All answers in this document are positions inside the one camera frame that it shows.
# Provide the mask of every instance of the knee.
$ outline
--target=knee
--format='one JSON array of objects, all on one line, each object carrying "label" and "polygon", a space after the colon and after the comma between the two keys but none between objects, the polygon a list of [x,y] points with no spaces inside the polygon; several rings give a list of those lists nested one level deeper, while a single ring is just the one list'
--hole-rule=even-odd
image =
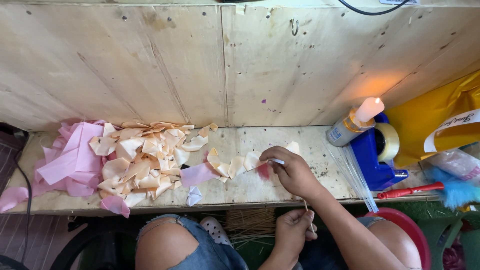
[{"label": "knee", "polygon": [[378,221],[369,230],[408,268],[421,268],[420,255],[410,236],[391,221]]},{"label": "knee", "polygon": [[174,218],[162,218],[149,223],[137,243],[136,269],[169,269],[180,264],[198,247],[198,241]]}]

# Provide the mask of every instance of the white candle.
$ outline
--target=white candle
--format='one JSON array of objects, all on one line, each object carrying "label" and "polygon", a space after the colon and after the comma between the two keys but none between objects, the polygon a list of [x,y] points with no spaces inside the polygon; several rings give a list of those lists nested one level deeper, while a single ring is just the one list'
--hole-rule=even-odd
[{"label": "white candle", "polygon": [[357,110],[355,116],[362,122],[368,122],[384,109],[385,105],[379,98],[367,98]]}]

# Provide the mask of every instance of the human hand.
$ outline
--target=human hand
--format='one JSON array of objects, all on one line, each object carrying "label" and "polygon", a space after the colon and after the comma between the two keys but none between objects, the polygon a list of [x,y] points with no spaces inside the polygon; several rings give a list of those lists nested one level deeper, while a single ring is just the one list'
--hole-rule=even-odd
[{"label": "human hand", "polygon": [[283,187],[293,195],[300,196],[307,201],[317,197],[326,189],[318,182],[305,160],[289,150],[274,146],[265,150],[260,156],[261,161],[270,158],[279,159],[285,162],[281,165],[269,160],[268,164],[278,175]]},{"label": "human hand", "polygon": [[311,231],[313,221],[312,210],[297,209],[287,212],[276,220],[275,247],[272,256],[293,267],[297,261],[305,241],[317,239],[317,234]]}]

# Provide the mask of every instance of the person's right hand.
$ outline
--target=person's right hand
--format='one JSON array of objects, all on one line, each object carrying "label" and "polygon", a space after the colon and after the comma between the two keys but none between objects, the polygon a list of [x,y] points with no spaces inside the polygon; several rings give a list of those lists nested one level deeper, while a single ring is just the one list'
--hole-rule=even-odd
[{"label": "person's right hand", "polygon": [[291,194],[308,200],[325,192],[326,189],[318,182],[307,162],[301,156],[290,152],[286,148],[274,146],[262,153],[260,161],[271,158],[285,162],[281,165],[269,160],[268,164],[278,175],[283,187]]}]

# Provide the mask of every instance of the yellow plastic bag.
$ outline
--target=yellow plastic bag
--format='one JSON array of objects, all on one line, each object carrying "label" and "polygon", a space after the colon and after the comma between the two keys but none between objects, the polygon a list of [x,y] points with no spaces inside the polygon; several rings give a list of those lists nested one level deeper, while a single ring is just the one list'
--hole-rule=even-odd
[{"label": "yellow plastic bag", "polygon": [[400,138],[403,167],[480,140],[480,71],[385,112]]}]

